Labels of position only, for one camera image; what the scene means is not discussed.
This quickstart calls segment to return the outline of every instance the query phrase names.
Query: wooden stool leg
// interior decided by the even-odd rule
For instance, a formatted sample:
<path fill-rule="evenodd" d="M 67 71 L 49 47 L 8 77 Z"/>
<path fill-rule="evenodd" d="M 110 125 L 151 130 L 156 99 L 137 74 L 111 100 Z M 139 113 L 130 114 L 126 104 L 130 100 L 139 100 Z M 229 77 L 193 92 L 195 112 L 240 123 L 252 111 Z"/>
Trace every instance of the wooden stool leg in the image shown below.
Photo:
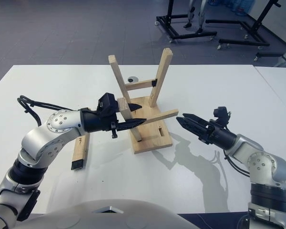
<path fill-rule="evenodd" d="M 171 63 L 173 57 L 173 52 L 170 48 L 165 48 L 162 52 L 161 60 L 159 63 L 156 80 L 157 84 L 155 87 L 153 87 L 151 95 L 149 96 L 149 106 L 154 107 L 156 106 L 157 99 L 168 69 L 168 66 Z"/>
<path fill-rule="evenodd" d="M 130 108 L 128 106 L 128 103 L 127 103 L 126 99 L 125 98 L 118 98 L 117 101 L 118 101 L 120 113 L 123 116 L 123 118 L 125 120 L 132 119 L 133 118 L 133 114 L 130 111 Z M 142 140 L 141 135 L 140 135 L 139 130 L 138 130 L 137 127 L 133 128 L 133 129 L 130 129 L 130 131 L 131 131 L 131 133 L 133 134 L 134 138 L 137 141 L 141 141 Z"/>
<path fill-rule="evenodd" d="M 124 83 L 124 80 L 123 80 L 123 77 L 122 77 L 122 74 L 121 74 L 118 62 L 116 61 L 116 58 L 115 58 L 115 55 L 108 56 L 108 60 L 109 60 L 110 66 L 111 66 L 111 68 L 113 70 L 113 73 L 114 73 L 114 76 L 116 78 L 116 81 L 119 84 L 119 87 L 120 87 L 120 90 L 122 92 L 122 95 L 126 99 L 127 103 L 130 104 L 131 103 L 130 102 L 130 97 L 129 97 L 129 94 L 127 92 L 127 89 L 126 89 L 126 86 L 125 86 L 125 83 Z"/>

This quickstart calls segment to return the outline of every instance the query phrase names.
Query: black cable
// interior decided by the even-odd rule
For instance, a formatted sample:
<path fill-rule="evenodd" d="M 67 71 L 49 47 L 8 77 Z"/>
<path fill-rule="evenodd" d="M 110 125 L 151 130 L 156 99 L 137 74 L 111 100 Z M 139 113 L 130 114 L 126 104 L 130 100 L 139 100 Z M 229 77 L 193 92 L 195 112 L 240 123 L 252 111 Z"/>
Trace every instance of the black cable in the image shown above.
<path fill-rule="evenodd" d="M 17 98 L 17 101 L 25 109 L 25 111 L 24 111 L 25 113 L 29 113 L 30 115 L 33 116 L 33 118 L 36 120 L 38 126 L 41 126 L 41 120 L 40 120 L 38 114 L 35 113 L 30 107 L 38 106 L 38 107 L 47 108 L 47 109 L 51 109 L 51 110 L 55 110 L 55 111 L 59 111 L 59 110 L 72 111 L 72 109 L 65 108 L 62 106 L 57 106 L 54 104 L 48 104 L 48 103 L 34 101 L 34 100 L 29 99 L 28 97 L 26 97 L 24 95 L 21 95 L 19 98 Z"/>
<path fill-rule="evenodd" d="M 225 155 L 225 159 L 228 160 L 229 162 L 231 162 L 231 164 L 234 165 L 238 170 L 240 170 L 240 171 L 242 171 L 242 172 L 244 172 L 244 173 L 249 174 L 248 171 L 243 170 L 243 169 L 241 169 L 240 167 L 238 167 L 238 166 L 232 161 L 232 159 L 225 153 L 225 151 L 224 151 L 224 155 Z"/>
<path fill-rule="evenodd" d="M 241 169 L 240 167 L 238 167 L 232 160 L 231 158 L 225 153 L 224 151 L 224 155 L 225 155 L 225 160 L 227 160 L 229 162 L 229 164 L 232 166 L 233 169 L 235 169 L 237 172 L 239 172 L 240 174 L 246 176 L 246 177 L 250 177 L 250 173 L 248 171 L 245 171 L 243 169 Z"/>

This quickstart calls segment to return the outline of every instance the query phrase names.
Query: gray floor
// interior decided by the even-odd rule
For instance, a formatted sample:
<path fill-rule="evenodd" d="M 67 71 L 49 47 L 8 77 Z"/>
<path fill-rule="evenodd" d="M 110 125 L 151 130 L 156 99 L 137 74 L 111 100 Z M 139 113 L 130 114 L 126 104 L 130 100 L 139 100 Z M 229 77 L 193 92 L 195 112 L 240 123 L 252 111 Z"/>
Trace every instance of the gray floor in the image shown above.
<path fill-rule="evenodd" d="M 174 4 L 174 14 L 186 13 L 188 0 Z M 158 64 L 170 47 L 172 64 L 254 64 L 272 66 L 276 58 L 253 62 L 256 47 L 232 45 L 216 50 L 219 38 L 242 39 L 237 25 L 206 24 L 217 37 L 169 43 L 155 16 L 165 15 L 168 0 L 0 0 L 0 79 L 16 64 L 108 64 L 115 54 L 119 64 Z M 207 19 L 242 19 L 225 6 L 207 7 Z M 186 31 L 182 20 L 174 27 Z M 271 43 L 264 51 L 285 52 L 286 46 L 261 29 Z"/>

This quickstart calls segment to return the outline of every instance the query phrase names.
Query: black tape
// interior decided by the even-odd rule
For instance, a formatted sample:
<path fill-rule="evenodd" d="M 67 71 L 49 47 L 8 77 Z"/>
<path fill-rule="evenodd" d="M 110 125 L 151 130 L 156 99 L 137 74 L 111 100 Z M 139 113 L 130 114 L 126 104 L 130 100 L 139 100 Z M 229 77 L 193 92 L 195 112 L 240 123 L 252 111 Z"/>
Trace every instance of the black tape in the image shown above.
<path fill-rule="evenodd" d="M 155 86 L 157 85 L 157 81 L 158 81 L 158 79 L 152 80 L 152 86 L 153 86 L 153 87 L 155 87 Z"/>

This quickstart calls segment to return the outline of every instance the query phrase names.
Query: screw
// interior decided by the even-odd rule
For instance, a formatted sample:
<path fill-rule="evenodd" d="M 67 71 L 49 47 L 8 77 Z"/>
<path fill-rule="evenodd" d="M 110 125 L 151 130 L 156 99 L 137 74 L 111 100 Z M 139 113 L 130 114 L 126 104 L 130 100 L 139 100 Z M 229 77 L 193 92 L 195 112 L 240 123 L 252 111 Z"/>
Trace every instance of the screw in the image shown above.
<path fill-rule="evenodd" d="M 23 192 L 23 193 L 26 192 L 25 188 L 23 188 L 23 187 L 20 188 L 20 191 Z"/>

